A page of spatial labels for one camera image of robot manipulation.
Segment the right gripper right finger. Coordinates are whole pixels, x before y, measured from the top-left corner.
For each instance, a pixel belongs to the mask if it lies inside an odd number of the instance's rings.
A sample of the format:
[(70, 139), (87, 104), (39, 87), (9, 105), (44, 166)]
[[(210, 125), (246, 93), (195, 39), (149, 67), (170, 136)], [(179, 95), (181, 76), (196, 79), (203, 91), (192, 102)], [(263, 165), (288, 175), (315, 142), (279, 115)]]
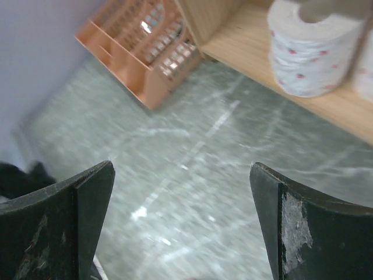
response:
[(372, 208), (260, 162), (249, 180), (273, 279), (372, 279)]

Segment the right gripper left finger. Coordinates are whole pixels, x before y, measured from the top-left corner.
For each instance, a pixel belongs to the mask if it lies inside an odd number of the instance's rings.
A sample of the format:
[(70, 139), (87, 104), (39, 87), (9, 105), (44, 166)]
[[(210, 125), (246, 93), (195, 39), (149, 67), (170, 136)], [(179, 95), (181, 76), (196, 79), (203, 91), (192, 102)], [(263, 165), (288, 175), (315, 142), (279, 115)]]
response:
[(27, 195), (1, 196), (1, 278), (106, 279), (96, 248), (114, 179), (106, 160)]

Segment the white dotted toilet roll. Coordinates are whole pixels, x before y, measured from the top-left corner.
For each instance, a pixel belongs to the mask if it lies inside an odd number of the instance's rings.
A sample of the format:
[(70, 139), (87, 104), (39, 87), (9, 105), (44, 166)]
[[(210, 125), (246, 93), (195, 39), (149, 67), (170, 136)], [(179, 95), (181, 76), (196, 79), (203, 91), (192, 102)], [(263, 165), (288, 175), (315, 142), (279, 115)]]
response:
[(371, 15), (371, 1), (274, 1), (269, 61), (289, 95), (311, 98), (346, 77)]

